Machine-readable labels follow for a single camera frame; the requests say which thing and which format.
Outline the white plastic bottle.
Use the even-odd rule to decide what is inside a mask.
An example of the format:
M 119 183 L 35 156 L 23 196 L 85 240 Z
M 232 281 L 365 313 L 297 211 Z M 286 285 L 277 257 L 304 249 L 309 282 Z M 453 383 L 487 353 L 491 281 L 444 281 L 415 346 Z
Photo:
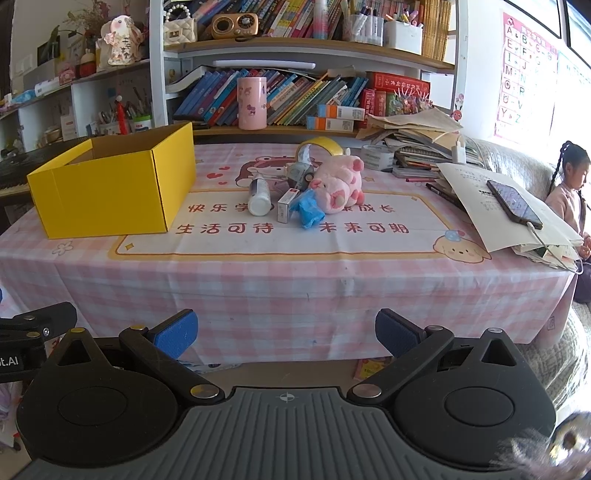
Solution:
M 250 214 L 257 217 L 269 214 L 271 210 L 270 189 L 263 177 L 256 177 L 250 182 L 247 209 Z

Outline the blue object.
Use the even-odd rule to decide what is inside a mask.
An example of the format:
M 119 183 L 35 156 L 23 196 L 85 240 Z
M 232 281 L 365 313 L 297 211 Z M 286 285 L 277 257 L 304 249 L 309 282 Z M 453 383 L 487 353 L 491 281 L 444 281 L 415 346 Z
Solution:
M 318 207 L 315 191 L 312 189 L 304 191 L 294 199 L 290 205 L 290 212 L 297 213 L 301 227 L 305 230 L 311 229 L 325 219 L 325 212 Z

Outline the pink plush pig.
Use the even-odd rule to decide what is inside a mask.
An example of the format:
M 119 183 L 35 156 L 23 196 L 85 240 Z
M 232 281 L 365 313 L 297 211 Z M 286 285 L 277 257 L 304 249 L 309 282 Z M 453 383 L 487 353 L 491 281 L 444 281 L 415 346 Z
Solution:
M 351 155 L 332 156 L 318 167 L 308 188 L 315 192 L 322 212 L 335 214 L 346 207 L 363 205 L 363 168 L 363 160 Z

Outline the small red white box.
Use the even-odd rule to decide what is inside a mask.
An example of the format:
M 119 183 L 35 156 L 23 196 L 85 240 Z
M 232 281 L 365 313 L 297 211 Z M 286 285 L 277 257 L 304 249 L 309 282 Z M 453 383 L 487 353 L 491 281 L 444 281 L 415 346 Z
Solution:
M 294 204 L 294 201 L 297 200 L 298 195 L 300 195 L 301 191 L 298 189 L 290 188 L 287 190 L 283 196 L 280 197 L 280 200 L 277 201 L 276 204 L 276 220 L 281 224 L 287 224 L 290 222 L 290 216 L 293 211 L 291 210 L 291 205 Z

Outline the small white charger adapter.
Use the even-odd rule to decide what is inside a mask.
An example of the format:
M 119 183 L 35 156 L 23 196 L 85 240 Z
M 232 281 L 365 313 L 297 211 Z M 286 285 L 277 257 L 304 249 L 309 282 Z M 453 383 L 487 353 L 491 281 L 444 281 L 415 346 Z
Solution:
M 462 140 L 458 140 L 452 147 L 452 161 L 456 164 L 467 163 L 466 146 Z

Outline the grey purple toy car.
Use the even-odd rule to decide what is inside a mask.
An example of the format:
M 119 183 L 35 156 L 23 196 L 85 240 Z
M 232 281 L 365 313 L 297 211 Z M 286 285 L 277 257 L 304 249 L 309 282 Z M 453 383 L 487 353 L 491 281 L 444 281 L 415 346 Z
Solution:
M 310 186 L 311 180 L 314 179 L 317 164 L 314 159 L 295 160 L 287 165 L 287 184 L 290 188 L 294 188 L 304 192 Z

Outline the white paper sheet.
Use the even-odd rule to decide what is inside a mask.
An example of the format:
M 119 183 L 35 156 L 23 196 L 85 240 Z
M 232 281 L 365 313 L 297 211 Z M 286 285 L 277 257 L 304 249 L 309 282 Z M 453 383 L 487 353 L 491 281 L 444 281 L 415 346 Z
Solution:
M 467 164 L 444 163 L 440 171 L 465 207 L 486 249 L 493 253 L 509 247 L 523 251 L 549 247 L 572 247 L 583 243 L 582 237 L 543 201 L 519 186 L 513 179 L 490 170 Z M 534 233 L 512 221 L 487 185 L 489 180 L 513 187 L 542 221 Z

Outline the pink checkered tablecloth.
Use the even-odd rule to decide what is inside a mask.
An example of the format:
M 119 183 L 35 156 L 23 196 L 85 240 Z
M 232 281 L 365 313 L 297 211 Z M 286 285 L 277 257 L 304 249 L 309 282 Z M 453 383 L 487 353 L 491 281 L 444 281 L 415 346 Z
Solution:
M 392 309 L 461 337 L 490 327 L 554 344 L 570 273 L 489 252 L 467 215 L 423 185 L 363 177 L 366 202 L 311 229 L 247 210 L 249 178 L 294 147 L 200 145 L 197 179 L 163 234 L 49 239 L 35 211 L 1 238 L 4 316 L 68 301 L 97 336 L 182 309 L 199 320 L 199 363 L 379 357 L 375 317 Z

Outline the black electronic keyboard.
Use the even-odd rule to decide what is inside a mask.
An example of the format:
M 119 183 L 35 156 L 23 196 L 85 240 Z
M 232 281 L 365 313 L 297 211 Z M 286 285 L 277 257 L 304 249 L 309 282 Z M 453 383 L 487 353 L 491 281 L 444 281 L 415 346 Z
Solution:
M 48 161 L 86 141 L 86 137 L 56 142 L 1 161 L 1 197 L 29 194 L 27 176 Z

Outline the yellow cardboard box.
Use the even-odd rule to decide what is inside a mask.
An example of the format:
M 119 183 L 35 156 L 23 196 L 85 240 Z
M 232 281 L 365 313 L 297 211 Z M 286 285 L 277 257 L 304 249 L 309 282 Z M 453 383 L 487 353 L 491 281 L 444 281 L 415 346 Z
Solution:
M 87 139 L 27 175 L 50 239 L 165 233 L 197 176 L 190 122 Z

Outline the black smartphone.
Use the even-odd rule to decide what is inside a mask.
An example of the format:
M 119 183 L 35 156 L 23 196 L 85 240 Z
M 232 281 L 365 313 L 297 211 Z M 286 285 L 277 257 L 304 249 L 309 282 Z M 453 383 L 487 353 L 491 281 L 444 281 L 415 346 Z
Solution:
M 536 230 L 543 228 L 539 216 L 514 187 L 494 180 L 488 180 L 487 186 L 512 222 L 531 226 Z

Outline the clear tape roll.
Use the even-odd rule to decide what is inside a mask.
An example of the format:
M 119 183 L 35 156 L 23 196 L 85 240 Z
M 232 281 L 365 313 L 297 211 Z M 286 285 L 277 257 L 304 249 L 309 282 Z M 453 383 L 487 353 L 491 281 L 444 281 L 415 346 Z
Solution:
M 391 170 L 394 165 L 394 152 L 387 146 L 363 145 L 360 159 L 365 163 L 366 169 L 376 171 Z

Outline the stack of papers and books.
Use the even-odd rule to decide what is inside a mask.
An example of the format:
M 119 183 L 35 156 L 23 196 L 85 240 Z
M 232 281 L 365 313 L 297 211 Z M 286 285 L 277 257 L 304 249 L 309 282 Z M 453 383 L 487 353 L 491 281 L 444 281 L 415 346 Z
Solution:
M 363 145 L 387 146 L 394 152 L 392 169 L 381 172 L 399 178 L 427 180 L 439 176 L 442 164 L 453 163 L 452 147 L 458 140 L 466 146 L 466 164 L 484 165 L 462 130 L 457 120 L 432 108 L 389 117 L 367 115 L 367 125 L 358 129 L 356 138 L 363 141 Z

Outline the yellow tape roll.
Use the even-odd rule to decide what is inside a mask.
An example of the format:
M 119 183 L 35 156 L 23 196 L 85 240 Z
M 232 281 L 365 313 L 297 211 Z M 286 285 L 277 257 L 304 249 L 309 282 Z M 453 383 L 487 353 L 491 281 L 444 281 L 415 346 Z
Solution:
M 317 146 L 328 152 L 331 156 L 339 156 L 344 154 L 344 150 L 342 150 L 341 145 L 332 138 L 329 137 L 315 137 L 304 142 L 301 142 L 300 145 L 297 146 L 297 150 L 295 150 L 294 158 L 297 162 L 311 164 L 311 155 L 310 155 L 310 148 L 311 146 Z

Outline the girl in pink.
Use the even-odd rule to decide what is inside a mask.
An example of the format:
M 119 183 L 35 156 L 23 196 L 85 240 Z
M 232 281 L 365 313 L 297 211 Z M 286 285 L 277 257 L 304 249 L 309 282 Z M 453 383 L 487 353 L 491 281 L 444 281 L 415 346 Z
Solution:
M 573 300 L 590 303 L 590 235 L 585 231 L 587 205 L 582 196 L 590 171 L 590 157 L 585 149 L 566 141 L 551 177 L 546 204 L 583 239 L 578 248 L 582 272 L 578 275 Z

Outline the lower orange blue box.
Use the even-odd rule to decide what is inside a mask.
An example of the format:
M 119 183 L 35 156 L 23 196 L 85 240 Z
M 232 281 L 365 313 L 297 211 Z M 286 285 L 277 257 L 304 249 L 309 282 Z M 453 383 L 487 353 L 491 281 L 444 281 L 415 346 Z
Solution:
M 322 130 L 334 132 L 352 133 L 355 130 L 355 122 L 348 119 L 325 118 L 308 116 L 305 122 L 308 130 Z

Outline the orange blue box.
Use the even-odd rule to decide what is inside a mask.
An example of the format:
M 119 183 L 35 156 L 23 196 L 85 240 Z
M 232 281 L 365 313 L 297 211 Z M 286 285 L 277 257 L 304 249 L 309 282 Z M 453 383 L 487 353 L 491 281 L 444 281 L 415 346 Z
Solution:
M 305 122 L 308 130 L 322 130 L 334 132 L 352 133 L 355 130 L 355 122 L 348 119 L 325 118 L 308 116 Z
M 321 118 L 363 121 L 366 110 L 359 107 L 321 104 L 317 106 L 317 115 Z

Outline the upper orange blue box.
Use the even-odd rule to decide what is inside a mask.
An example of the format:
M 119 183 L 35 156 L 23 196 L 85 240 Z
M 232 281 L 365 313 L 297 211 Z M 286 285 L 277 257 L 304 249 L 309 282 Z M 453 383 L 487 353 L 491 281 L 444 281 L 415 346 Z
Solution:
M 317 106 L 317 115 L 321 118 L 363 121 L 366 110 L 359 107 L 321 104 Z

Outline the row of leaning books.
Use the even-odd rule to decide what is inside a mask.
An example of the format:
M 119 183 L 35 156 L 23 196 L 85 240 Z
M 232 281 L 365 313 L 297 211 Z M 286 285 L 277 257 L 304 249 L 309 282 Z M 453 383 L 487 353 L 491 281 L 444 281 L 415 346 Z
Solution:
M 214 69 L 201 75 L 179 106 L 173 120 L 193 122 L 198 129 L 238 126 L 240 78 L 260 77 L 266 81 L 264 110 L 268 126 L 304 126 L 317 117 L 318 109 L 360 107 L 369 79 L 362 75 L 314 76 L 286 69 Z

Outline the red dictionary book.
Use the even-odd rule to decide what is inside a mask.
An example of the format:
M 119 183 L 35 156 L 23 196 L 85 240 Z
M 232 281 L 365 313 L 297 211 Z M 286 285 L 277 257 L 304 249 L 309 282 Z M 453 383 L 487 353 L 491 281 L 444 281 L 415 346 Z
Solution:
M 431 84 L 420 79 L 384 72 L 368 72 L 367 78 L 369 87 L 375 90 L 422 98 L 430 97 Z

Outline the pink cylindrical container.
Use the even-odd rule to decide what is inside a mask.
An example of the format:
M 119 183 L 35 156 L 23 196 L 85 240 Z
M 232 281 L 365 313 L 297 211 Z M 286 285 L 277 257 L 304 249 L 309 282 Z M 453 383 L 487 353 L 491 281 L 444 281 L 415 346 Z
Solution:
M 238 128 L 266 128 L 266 77 L 238 79 Z

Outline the white bookshelf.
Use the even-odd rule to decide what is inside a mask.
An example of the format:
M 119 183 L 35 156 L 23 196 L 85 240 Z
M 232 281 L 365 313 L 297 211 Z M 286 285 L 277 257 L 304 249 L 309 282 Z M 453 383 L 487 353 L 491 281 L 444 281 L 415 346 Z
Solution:
M 165 76 L 172 68 L 181 74 L 191 74 L 199 68 L 213 67 L 226 61 L 235 67 L 267 65 L 271 61 L 293 61 L 295 69 L 321 74 L 331 69 L 352 67 L 360 72 L 382 71 L 420 78 L 427 74 L 445 74 L 453 78 L 450 101 L 444 108 L 451 112 L 455 100 L 465 92 L 468 53 L 468 3 L 457 1 L 456 28 L 448 33 L 456 39 L 455 60 L 452 64 L 430 59 L 407 51 L 372 44 L 339 40 L 308 38 L 256 37 L 245 41 L 235 39 L 198 41 L 192 44 L 165 46 L 163 44 L 164 8 L 161 1 L 148 3 L 150 87 L 152 119 L 156 127 L 169 123 L 169 102 L 184 89 L 178 82 L 168 85 Z

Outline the floral plush doll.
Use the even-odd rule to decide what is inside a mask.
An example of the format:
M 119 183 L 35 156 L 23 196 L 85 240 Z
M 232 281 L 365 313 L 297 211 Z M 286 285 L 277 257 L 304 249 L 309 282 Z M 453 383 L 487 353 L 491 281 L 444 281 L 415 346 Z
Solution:
M 130 16 L 119 15 L 105 23 L 101 28 L 101 39 L 106 45 L 109 66 L 127 66 L 141 60 L 139 46 L 143 34 Z

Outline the white quilted handbag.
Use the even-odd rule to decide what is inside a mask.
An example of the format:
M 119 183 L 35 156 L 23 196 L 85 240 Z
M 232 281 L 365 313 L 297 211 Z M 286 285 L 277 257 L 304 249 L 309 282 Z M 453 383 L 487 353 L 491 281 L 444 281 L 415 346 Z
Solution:
M 163 44 L 165 46 L 197 42 L 197 23 L 190 9 L 180 3 L 171 5 L 164 13 Z

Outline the wooden retro radio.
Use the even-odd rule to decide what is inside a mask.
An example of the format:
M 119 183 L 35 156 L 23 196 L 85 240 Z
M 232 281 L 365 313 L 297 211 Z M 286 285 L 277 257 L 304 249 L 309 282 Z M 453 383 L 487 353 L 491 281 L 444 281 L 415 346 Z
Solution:
M 213 39 L 254 37 L 259 32 L 259 16 L 254 13 L 218 14 L 211 23 Z

